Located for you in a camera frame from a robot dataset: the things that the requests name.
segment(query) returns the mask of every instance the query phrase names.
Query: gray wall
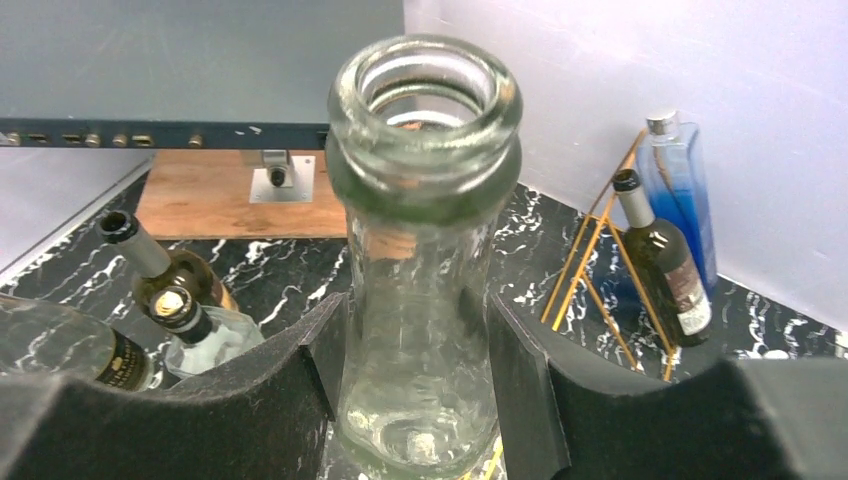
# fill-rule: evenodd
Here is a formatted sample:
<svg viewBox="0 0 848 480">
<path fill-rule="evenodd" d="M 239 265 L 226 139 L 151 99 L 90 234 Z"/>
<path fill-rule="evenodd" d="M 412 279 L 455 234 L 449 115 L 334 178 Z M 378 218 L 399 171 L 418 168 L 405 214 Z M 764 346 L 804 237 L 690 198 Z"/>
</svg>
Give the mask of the gray wall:
<svg viewBox="0 0 848 480">
<path fill-rule="evenodd" d="M 719 271 L 848 329 L 848 2 L 408 0 L 525 94 L 522 181 L 586 209 L 641 118 L 704 129 Z"/>
<path fill-rule="evenodd" d="M 0 148 L 0 284 L 146 170 L 145 150 Z"/>
</svg>

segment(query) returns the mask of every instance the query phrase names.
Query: metal mounting plate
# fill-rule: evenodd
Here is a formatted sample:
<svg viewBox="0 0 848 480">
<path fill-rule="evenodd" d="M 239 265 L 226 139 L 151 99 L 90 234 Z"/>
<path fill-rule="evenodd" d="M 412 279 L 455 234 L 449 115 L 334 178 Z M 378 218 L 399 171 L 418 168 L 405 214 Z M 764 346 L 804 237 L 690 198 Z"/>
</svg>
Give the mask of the metal mounting plate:
<svg viewBox="0 0 848 480">
<path fill-rule="evenodd" d="M 288 171 L 291 186 L 275 187 L 268 179 L 267 169 L 253 171 L 250 203 L 305 203 L 312 201 L 315 185 L 315 157 L 292 155 Z"/>
</svg>

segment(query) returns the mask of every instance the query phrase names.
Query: black foam holder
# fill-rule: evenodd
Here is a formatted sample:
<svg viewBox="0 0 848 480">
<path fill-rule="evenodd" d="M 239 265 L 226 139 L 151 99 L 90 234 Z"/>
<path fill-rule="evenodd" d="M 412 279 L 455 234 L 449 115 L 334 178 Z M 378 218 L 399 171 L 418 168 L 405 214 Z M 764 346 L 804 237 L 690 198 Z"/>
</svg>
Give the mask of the black foam holder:
<svg viewBox="0 0 848 480">
<path fill-rule="evenodd" d="M 487 322 L 509 478 L 846 478 L 848 364 L 630 372 L 497 297 Z M 0 378 L 0 478 L 308 479 L 339 400 L 347 296 L 167 391 Z"/>
<path fill-rule="evenodd" d="M 848 362 L 719 360 L 677 384 L 489 301 L 511 479 L 848 478 Z"/>
</svg>

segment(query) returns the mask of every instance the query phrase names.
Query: clear glass bottle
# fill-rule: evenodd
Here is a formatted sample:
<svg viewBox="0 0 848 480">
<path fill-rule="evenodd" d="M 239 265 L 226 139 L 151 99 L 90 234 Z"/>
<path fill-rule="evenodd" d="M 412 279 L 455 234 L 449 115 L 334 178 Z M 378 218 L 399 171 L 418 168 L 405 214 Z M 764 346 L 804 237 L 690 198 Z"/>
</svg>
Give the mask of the clear glass bottle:
<svg viewBox="0 0 848 480">
<path fill-rule="evenodd" d="M 677 110 L 647 119 L 648 135 L 636 151 L 636 170 L 654 213 L 686 236 L 701 281 L 711 295 L 718 283 L 701 132 L 681 123 Z"/>
<path fill-rule="evenodd" d="M 183 287 L 160 290 L 150 305 L 153 320 L 174 335 L 165 352 L 165 367 L 180 378 L 217 367 L 265 340 L 249 316 L 201 307 Z"/>
<path fill-rule="evenodd" d="M 349 60 L 328 104 L 354 290 L 339 436 L 372 479 L 454 479 L 497 428 L 482 312 L 518 86 L 474 45 L 408 35 Z"/>
<path fill-rule="evenodd" d="M 0 372 L 66 373 L 123 390 L 150 386 L 138 344 L 76 309 L 0 294 Z"/>
</svg>

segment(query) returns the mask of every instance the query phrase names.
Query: bolt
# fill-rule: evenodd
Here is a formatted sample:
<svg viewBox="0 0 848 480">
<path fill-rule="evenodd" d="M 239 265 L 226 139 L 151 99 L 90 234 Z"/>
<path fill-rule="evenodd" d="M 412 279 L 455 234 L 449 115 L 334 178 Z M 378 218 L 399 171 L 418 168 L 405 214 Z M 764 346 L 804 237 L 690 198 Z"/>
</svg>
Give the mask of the bolt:
<svg viewBox="0 0 848 480">
<path fill-rule="evenodd" d="M 97 148 L 100 146 L 100 135 L 96 133 L 89 133 L 85 136 L 85 145 L 91 148 Z"/>
<path fill-rule="evenodd" d="M 271 180 L 271 185 L 282 187 L 286 183 L 286 170 L 280 167 L 271 167 L 268 169 L 268 176 Z"/>
<path fill-rule="evenodd" d="M 191 148 L 200 148 L 203 146 L 203 137 L 200 135 L 192 135 L 188 139 L 188 146 Z"/>
</svg>

